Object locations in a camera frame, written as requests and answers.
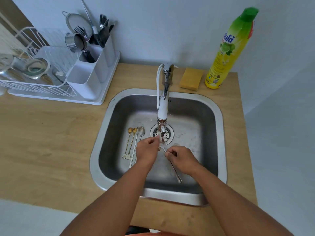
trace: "yellow bottle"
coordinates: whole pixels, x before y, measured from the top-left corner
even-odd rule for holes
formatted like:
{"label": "yellow bottle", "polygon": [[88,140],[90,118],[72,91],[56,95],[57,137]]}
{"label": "yellow bottle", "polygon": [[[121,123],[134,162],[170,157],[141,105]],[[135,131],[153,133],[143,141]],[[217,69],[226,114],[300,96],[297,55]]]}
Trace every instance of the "yellow bottle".
{"label": "yellow bottle", "polygon": [[221,86],[234,62],[246,46],[254,30],[254,19],[258,9],[245,8],[242,15],[237,17],[230,28],[226,31],[215,61],[211,66],[205,84],[211,89]]}

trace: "sponge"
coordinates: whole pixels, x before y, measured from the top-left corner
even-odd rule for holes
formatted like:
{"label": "sponge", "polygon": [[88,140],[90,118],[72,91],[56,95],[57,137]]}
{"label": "sponge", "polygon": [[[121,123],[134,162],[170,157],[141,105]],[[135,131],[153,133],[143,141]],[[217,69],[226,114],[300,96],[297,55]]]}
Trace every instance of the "sponge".
{"label": "sponge", "polygon": [[197,91],[202,75],[203,70],[186,68],[185,73],[179,83],[179,86],[184,89]]}

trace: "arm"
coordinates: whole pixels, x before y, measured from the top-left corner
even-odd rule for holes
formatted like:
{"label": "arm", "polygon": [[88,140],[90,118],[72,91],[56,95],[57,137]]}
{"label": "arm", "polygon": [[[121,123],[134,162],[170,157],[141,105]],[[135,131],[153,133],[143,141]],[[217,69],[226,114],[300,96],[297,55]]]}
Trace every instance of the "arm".
{"label": "arm", "polygon": [[292,236],[269,214],[204,168],[186,147],[173,146],[167,150],[165,156],[179,170],[190,175],[199,183],[227,236]]}
{"label": "arm", "polygon": [[61,236],[125,235],[146,177],[157,157],[158,147],[159,137],[138,142],[136,164],[78,214]]}

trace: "hand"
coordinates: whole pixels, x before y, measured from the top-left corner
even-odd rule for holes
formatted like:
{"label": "hand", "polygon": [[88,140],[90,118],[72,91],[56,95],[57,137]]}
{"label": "hand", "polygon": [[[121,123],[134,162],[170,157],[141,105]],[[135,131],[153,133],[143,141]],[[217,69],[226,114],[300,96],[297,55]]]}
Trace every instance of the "hand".
{"label": "hand", "polygon": [[150,170],[157,158],[160,137],[146,138],[138,142],[136,147],[137,164],[148,167]]}
{"label": "hand", "polygon": [[169,159],[181,172],[192,175],[198,166],[199,161],[192,154],[191,150],[184,146],[172,146],[167,149],[165,157]]}

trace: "stainless steel sink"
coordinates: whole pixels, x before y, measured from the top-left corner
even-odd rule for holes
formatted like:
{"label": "stainless steel sink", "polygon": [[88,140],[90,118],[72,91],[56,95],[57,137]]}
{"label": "stainless steel sink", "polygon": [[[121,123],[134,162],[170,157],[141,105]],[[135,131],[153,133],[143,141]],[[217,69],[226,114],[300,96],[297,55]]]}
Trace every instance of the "stainless steel sink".
{"label": "stainless steel sink", "polygon": [[[129,169],[130,160],[122,158],[128,141],[128,128],[143,126],[144,139],[156,132],[156,123],[156,91],[128,89],[111,100],[90,159],[92,178],[100,188],[108,189]],[[226,183],[223,118],[219,107],[202,95],[171,92],[167,124],[167,148],[173,145],[190,148],[204,167]],[[179,170],[177,172],[182,183],[177,182],[170,162],[159,151],[147,176],[142,196],[189,205],[206,205],[207,200],[198,183]]]}

